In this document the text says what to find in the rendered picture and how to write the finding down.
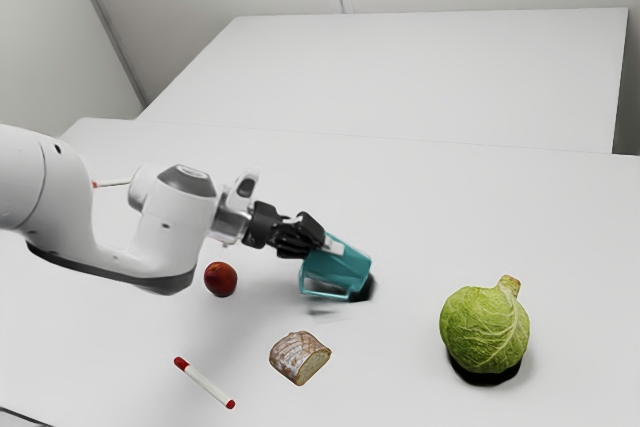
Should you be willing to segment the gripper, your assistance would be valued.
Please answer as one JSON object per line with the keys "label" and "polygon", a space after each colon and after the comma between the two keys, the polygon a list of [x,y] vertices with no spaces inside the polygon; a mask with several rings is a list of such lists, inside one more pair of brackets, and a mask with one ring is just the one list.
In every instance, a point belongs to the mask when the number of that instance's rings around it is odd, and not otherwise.
{"label": "gripper", "polygon": [[312,251],[344,254],[344,245],[327,234],[310,214],[301,212],[287,219],[285,234],[277,235],[283,220],[273,205],[256,201],[241,242],[254,249],[274,247],[277,256],[283,259],[304,259]]}

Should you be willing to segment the teal faceted mug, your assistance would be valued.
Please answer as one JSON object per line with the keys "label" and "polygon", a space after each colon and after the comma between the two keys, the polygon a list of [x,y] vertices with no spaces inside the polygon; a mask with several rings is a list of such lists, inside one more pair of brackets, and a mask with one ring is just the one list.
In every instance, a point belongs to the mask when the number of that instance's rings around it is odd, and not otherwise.
{"label": "teal faceted mug", "polygon": [[327,233],[325,244],[312,250],[301,264],[299,290],[303,295],[335,301],[367,301],[375,287],[371,263],[366,253]]}

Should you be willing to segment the red peach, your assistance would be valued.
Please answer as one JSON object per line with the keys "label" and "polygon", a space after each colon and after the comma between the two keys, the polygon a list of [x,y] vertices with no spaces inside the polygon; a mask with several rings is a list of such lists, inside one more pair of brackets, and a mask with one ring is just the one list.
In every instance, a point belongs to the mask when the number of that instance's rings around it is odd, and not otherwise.
{"label": "red peach", "polygon": [[213,262],[206,267],[203,281],[210,293],[224,298],[231,296],[235,292],[238,275],[236,270],[228,263]]}

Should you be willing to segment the piece of crusty bread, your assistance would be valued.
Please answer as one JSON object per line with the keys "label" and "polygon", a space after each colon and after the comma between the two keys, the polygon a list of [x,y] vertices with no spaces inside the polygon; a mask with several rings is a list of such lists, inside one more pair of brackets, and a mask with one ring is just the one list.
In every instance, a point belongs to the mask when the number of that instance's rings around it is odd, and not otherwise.
{"label": "piece of crusty bread", "polygon": [[331,358],[332,350],[308,331],[290,332],[269,352],[270,365],[295,386],[303,386]]}

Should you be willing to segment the green savoy cabbage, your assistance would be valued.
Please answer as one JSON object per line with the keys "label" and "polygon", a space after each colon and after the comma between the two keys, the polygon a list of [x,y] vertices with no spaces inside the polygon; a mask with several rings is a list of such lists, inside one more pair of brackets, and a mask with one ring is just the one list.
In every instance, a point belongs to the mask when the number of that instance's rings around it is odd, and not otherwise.
{"label": "green savoy cabbage", "polygon": [[493,287],[466,286],[452,293],[439,316],[447,352],[464,370],[501,374],[524,357],[530,319],[519,302],[521,282],[502,276]]}

